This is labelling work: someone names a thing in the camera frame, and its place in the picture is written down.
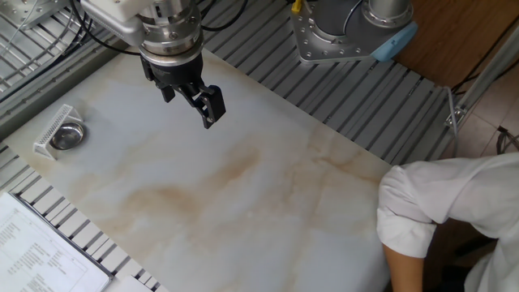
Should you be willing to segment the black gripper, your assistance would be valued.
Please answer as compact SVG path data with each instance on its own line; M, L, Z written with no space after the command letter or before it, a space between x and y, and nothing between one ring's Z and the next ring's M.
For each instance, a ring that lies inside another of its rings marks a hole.
M200 114L205 129L209 129L226 112L222 91L216 85L206 86L202 80L204 61L198 54L189 62L173 66L160 66L140 54L144 75L156 81L165 102L175 98L175 91L184 96L188 104Z

